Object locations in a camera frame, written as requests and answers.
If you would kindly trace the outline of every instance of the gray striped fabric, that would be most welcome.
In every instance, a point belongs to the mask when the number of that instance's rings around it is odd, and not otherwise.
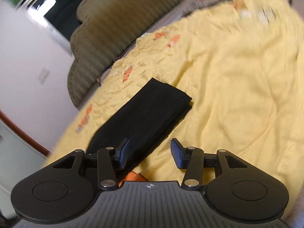
[[[75,105],[90,87],[145,30],[182,0],[83,0],[82,22],[71,37],[75,56],[68,91]]]

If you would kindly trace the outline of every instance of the wall outlet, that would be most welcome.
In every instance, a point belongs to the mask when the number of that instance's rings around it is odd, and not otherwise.
[[[38,80],[41,85],[43,85],[47,79],[47,77],[50,75],[50,71],[47,68],[43,68],[38,76]]]

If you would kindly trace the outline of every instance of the metal screw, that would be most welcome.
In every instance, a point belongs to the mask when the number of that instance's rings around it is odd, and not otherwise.
[[[195,187],[195,186],[199,185],[199,181],[197,181],[195,179],[188,179],[184,182],[184,184],[188,187]]]
[[[115,181],[111,180],[111,179],[107,179],[107,180],[103,180],[100,185],[105,187],[105,188],[110,188],[115,186]]]

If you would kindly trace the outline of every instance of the brown wooden trim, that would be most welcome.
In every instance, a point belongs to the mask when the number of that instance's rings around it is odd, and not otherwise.
[[[47,156],[50,151],[39,143],[34,141],[31,137],[29,137],[25,132],[23,132],[19,127],[17,127],[4,113],[0,110],[0,119],[10,127],[12,131],[14,131],[21,139],[23,139],[26,143],[30,144],[37,151],[41,152],[43,155]]]

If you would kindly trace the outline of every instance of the white wall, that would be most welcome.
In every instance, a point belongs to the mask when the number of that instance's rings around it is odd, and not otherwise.
[[[67,91],[73,59],[24,11],[0,0],[0,110],[48,150],[78,112]],[[43,67],[50,75],[41,85]]]

